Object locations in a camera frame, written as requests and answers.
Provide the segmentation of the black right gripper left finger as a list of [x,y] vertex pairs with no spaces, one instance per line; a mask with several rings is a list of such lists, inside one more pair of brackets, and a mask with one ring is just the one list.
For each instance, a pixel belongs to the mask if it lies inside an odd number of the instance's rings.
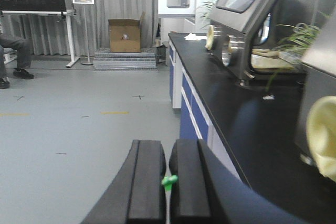
[[161,142],[134,140],[117,175],[82,223],[165,223],[165,172]]

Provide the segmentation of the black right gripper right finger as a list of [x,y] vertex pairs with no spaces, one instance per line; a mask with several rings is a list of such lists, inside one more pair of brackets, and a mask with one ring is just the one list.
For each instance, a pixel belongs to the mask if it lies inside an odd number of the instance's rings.
[[235,177],[203,140],[178,139],[169,167],[177,176],[171,223],[303,223]]

